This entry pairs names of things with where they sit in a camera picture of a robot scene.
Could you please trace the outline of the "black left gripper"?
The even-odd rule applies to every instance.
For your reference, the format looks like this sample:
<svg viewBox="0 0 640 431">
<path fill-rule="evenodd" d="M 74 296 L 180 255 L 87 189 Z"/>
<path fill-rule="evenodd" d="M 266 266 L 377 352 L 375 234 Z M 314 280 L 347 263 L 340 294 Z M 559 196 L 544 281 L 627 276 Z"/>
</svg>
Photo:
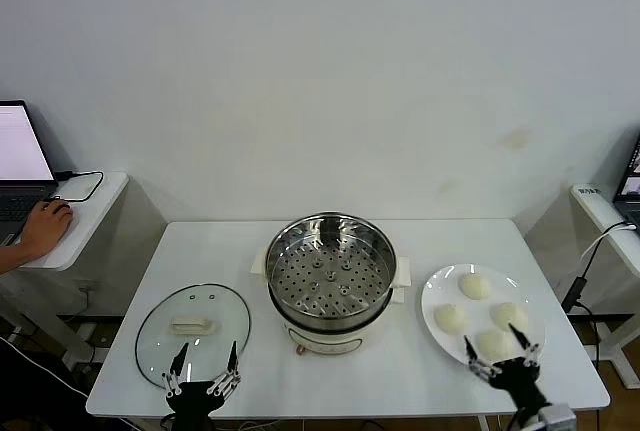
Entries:
<svg viewBox="0 0 640 431">
<path fill-rule="evenodd" d="M 165 397 L 172 410 L 173 431 L 214 431 L 216 425 L 209 415 L 225 404 L 224 396 L 229 396 L 240 384 L 238 370 L 237 342 L 234 341 L 227 367 L 213 382 L 179 382 L 189 343 L 182 345 L 172 359 L 169 371 L 162 373 Z"/>
</svg>

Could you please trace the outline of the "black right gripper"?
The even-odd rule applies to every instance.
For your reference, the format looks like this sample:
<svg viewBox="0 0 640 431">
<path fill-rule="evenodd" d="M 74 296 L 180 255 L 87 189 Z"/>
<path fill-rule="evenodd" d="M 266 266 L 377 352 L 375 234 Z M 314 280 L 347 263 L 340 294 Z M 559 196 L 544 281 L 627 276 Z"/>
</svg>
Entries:
<svg viewBox="0 0 640 431">
<path fill-rule="evenodd" d="M 489 364 L 481 360 L 467 336 L 464 336 L 467 365 L 484 382 L 506 391 L 518 411 L 535 415 L 549 401 L 537 386 L 540 376 L 540 345 L 531 343 L 524 332 L 508 323 L 509 329 L 524 351 L 524 358 L 513 358 Z"/>
</svg>

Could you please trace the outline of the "person's bare hand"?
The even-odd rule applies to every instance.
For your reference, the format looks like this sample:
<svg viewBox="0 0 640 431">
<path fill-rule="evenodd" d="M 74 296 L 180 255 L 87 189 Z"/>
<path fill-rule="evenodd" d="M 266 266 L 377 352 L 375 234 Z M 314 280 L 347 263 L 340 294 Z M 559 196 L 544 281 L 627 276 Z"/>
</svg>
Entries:
<svg viewBox="0 0 640 431">
<path fill-rule="evenodd" d="M 64 200 L 38 202 L 30 212 L 20 236 L 20 245 L 35 260 L 51 252 L 68 230 L 73 210 Z"/>
</svg>

